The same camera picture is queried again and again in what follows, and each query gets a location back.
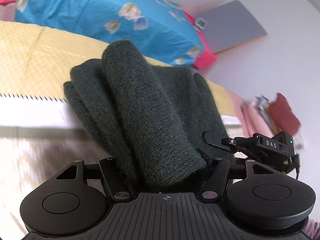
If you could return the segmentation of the dark green knit sweater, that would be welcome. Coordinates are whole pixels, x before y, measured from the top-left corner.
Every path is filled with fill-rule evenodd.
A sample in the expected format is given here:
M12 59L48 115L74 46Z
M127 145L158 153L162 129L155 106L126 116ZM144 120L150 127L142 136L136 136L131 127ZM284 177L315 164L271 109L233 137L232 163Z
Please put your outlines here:
M214 158L234 161L204 142L206 131L227 132L207 81L189 68L151 65L130 41L117 41L70 77L70 106L129 180L169 187L201 177Z

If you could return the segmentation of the stack of folded clothes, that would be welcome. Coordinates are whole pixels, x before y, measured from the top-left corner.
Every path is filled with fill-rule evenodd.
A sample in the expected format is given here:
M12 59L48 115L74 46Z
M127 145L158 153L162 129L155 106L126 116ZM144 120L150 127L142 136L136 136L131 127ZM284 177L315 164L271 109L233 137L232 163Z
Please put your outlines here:
M259 96L254 101L244 102L240 109L243 128L249 137L254 133L272 137L280 132L295 136L301 128L300 121L281 93L277 94L274 101Z

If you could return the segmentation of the yellow patterned bedspread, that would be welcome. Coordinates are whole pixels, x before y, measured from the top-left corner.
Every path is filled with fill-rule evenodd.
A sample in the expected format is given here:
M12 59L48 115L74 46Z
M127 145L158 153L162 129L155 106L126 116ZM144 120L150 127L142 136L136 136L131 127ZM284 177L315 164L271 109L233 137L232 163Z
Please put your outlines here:
M100 58L106 43L34 24L1 22L1 238L22 239L23 198L74 159L109 156L81 128L63 94L70 70ZM11 124L13 118L27 127Z

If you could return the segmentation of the grey board with wood edge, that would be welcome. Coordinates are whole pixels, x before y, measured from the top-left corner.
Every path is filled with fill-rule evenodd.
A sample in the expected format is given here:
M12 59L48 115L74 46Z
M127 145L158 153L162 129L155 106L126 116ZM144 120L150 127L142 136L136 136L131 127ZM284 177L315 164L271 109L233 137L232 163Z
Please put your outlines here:
M234 0L195 16L207 26L197 29L212 53L219 53L267 35L267 31L239 1Z

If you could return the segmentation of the small white digital clock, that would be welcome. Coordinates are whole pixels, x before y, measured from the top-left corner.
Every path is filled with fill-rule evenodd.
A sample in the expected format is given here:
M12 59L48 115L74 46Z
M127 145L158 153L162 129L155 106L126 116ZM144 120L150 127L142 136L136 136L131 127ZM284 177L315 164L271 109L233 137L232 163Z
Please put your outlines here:
M195 27L197 29L203 30L207 26L207 22L203 18L197 18L195 20Z

